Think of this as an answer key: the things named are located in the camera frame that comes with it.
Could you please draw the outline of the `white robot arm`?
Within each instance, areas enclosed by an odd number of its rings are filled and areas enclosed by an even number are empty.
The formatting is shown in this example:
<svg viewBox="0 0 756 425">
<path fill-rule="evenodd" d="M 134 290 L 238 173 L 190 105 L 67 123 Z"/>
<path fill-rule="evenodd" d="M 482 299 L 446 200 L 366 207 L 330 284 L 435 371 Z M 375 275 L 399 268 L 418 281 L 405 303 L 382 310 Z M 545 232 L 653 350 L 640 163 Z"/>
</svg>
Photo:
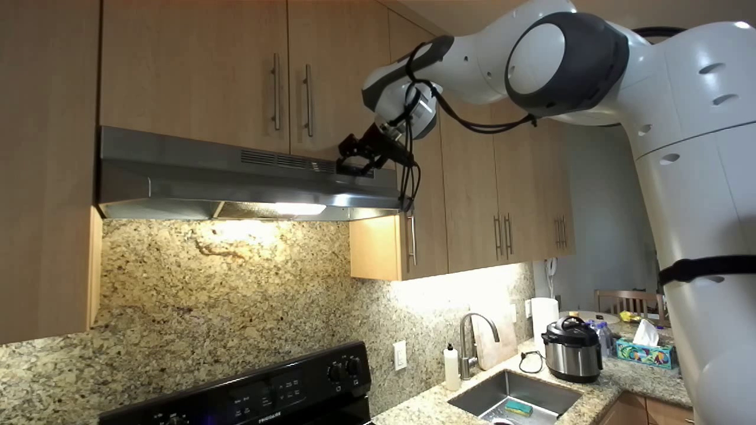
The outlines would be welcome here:
<svg viewBox="0 0 756 425">
<path fill-rule="evenodd" d="M 526 0 L 369 72 L 374 123 L 341 142 L 337 168 L 406 164 L 452 94 L 507 98 L 530 123 L 623 128 L 694 423 L 756 425 L 756 28 L 650 42 L 572 0 Z"/>
</svg>

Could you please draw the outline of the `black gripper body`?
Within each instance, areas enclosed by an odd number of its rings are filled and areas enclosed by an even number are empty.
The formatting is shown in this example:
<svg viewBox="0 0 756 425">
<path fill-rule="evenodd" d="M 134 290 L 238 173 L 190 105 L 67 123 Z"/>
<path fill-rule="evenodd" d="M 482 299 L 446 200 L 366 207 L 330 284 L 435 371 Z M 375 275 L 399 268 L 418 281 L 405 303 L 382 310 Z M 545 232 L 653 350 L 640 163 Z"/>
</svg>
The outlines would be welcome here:
<svg viewBox="0 0 756 425">
<path fill-rule="evenodd" d="M 342 175 L 374 175 L 388 160 L 410 164 L 413 153 L 393 137 L 382 134 L 377 124 L 371 124 L 362 137 L 347 134 L 337 144 L 336 168 Z"/>
</svg>

